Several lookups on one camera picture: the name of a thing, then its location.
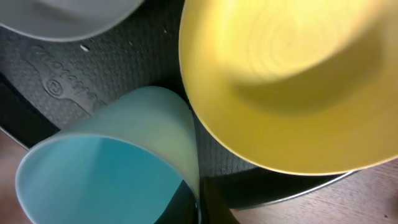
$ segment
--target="light blue cup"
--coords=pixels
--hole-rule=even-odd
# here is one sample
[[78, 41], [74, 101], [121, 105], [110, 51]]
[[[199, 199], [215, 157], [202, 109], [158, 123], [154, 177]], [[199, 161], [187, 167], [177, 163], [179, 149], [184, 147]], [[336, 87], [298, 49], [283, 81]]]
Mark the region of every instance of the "light blue cup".
[[199, 202], [191, 111], [150, 86], [34, 146], [16, 192], [35, 224], [152, 224], [182, 181]]

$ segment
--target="wooden surface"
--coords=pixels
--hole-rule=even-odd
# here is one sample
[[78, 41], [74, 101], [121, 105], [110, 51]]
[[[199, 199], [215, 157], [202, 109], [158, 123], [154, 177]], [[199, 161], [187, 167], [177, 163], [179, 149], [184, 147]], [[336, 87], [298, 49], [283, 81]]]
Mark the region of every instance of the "wooden surface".
[[398, 160], [303, 197], [233, 213], [242, 224], [398, 223]]
[[[29, 224], [15, 195], [14, 177], [26, 151], [0, 132], [0, 224]], [[241, 224], [398, 223], [398, 161], [363, 170], [303, 197], [233, 211]]]

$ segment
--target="black tray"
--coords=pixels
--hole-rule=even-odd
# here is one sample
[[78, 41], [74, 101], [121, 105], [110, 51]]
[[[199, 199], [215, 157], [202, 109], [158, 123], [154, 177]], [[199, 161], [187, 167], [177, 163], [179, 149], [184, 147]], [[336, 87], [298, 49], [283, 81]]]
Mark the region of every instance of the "black tray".
[[[182, 0], [147, 0], [120, 25], [79, 42], [44, 42], [0, 28], [1, 127], [29, 148], [140, 86], [164, 86], [188, 102], [178, 64], [182, 7]], [[261, 169], [223, 148], [197, 118], [195, 126], [200, 174], [216, 180], [231, 208], [280, 202], [349, 175]]]

